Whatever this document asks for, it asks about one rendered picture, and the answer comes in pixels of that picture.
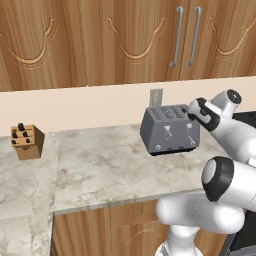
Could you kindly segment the grey four-slot toaster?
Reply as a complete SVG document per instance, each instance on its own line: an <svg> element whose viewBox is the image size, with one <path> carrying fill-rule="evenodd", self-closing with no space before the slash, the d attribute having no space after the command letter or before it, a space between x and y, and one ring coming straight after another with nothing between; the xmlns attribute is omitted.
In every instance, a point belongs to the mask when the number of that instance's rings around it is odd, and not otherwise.
<svg viewBox="0 0 256 256"><path fill-rule="evenodd" d="M188 106L167 105L148 107L140 127L142 141L152 156L189 152L199 146L200 126L187 115ZM187 123L193 124L192 135L188 137ZM171 136L166 136L164 126L170 126Z"/></svg>

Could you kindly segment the wooden drawer front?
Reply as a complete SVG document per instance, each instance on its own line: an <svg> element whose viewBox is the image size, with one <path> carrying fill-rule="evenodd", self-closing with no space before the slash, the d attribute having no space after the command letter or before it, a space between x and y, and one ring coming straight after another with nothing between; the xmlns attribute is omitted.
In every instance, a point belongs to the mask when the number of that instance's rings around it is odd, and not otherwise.
<svg viewBox="0 0 256 256"><path fill-rule="evenodd" d="M156 200L122 204L110 208L111 228L156 221Z"/></svg>

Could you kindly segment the wooden knife block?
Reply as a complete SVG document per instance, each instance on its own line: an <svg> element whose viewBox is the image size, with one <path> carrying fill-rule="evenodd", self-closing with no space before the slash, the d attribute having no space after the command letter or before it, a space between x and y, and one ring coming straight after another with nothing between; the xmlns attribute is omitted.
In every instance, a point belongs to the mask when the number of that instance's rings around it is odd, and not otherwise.
<svg viewBox="0 0 256 256"><path fill-rule="evenodd" d="M35 125L19 123L11 127L11 145L19 160L38 159L42 155L45 134Z"/></svg>

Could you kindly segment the grey wall outlet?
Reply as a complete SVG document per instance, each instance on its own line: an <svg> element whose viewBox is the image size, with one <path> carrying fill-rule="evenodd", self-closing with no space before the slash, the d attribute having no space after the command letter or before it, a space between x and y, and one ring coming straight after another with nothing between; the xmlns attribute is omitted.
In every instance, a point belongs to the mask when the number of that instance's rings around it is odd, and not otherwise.
<svg viewBox="0 0 256 256"><path fill-rule="evenodd" d="M162 105L163 89L151 89L150 90L150 107L158 107Z"/></svg>

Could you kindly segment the wooden cupboard door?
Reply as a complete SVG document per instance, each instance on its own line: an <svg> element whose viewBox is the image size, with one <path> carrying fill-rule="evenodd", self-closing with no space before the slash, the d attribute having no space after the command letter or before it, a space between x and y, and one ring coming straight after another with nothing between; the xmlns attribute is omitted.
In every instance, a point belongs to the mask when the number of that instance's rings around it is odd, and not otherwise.
<svg viewBox="0 0 256 256"><path fill-rule="evenodd" d="M175 81L180 76L191 0L81 0L88 84ZM184 7L178 62L174 59Z"/></svg>
<svg viewBox="0 0 256 256"><path fill-rule="evenodd" d="M86 84L81 0L0 0L0 92Z"/></svg>
<svg viewBox="0 0 256 256"><path fill-rule="evenodd" d="M112 256L110 210L54 216L54 256Z"/></svg>
<svg viewBox="0 0 256 256"><path fill-rule="evenodd" d="M197 14L203 8L193 65ZM181 80L256 76L256 0L191 0Z"/></svg>
<svg viewBox="0 0 256 256"><path fill-rule="evenodd" d="M168 226L159 221L114 228L111 230L112 256L155 256L167 234Z"/></svg>

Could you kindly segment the black hob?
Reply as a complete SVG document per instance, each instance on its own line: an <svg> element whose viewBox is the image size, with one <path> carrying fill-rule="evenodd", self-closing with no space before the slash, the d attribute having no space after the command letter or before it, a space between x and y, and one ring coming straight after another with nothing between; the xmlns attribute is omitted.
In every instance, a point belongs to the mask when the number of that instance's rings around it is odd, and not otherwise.
<svg viewBox="0 0 256 256"><path fill-rule="evenodd" d="M233 118L256 128L256 111L237 112Z"/></svg>

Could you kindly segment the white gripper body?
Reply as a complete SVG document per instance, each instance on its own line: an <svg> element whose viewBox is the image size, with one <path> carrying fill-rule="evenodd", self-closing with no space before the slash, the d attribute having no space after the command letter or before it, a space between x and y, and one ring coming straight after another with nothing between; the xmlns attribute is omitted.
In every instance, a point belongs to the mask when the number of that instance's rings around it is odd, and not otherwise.
<svg viewBox="0 0 256 256"><path fill-rule="evenodd" d="M188 107L188 117L191 120L208 120L208 110L205 106L206 100L202 97L193 100Z"/></svg>

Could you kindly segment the wooden lower cupboard door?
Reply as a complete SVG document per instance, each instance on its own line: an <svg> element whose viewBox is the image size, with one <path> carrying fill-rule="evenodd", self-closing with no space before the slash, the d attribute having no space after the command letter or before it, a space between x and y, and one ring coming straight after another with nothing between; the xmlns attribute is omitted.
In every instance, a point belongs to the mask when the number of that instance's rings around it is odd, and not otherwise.
<svg viewBox="0 0 256 256"><path fill-rule="evenodd" d="M114 228L111 230L112 256L155 256L167 234L168 226L159 221Z"/></svg>
<svg viewBox="0 0 256 256"><path fill-rule="evenodd" d="M112 256L110 210L54 216L54 256Z"/></svg>

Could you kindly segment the black oven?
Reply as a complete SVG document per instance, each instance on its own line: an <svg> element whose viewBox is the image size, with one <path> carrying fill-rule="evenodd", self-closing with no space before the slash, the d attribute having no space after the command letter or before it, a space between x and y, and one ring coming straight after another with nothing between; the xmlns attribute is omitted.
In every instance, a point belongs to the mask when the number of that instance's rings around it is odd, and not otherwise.
<svg viewBox="0 0 256 256"><path fill-rule="evenodd" d="M247 211L243 228L227 236L219 256L256 256L256 213Z"/></svg>

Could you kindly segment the wooden upper cupboard door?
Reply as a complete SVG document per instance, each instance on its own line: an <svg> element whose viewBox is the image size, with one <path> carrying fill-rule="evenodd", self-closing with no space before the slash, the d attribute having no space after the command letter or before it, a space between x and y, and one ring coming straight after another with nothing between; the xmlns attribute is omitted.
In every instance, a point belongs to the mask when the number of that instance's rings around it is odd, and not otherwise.
<svg viewBox="0 0 256 256"><path fill-rule="evenodd" d="M203 8L193 65L197 14ZM191 0L181 80L256 76L256 0Z"/></svg>
<svg viewBox="0 0 256 256"><path fill-rule="evenodd" d="M81 0L88 84L175 81L180 76L191 0ZM184 7L178 62L174 59Z"/></svg>
<svg viewBox="0 0 256 256"><path fill-rule="evenodd" d="M0 92L86 84L81 0L0 0Z"/></svg>

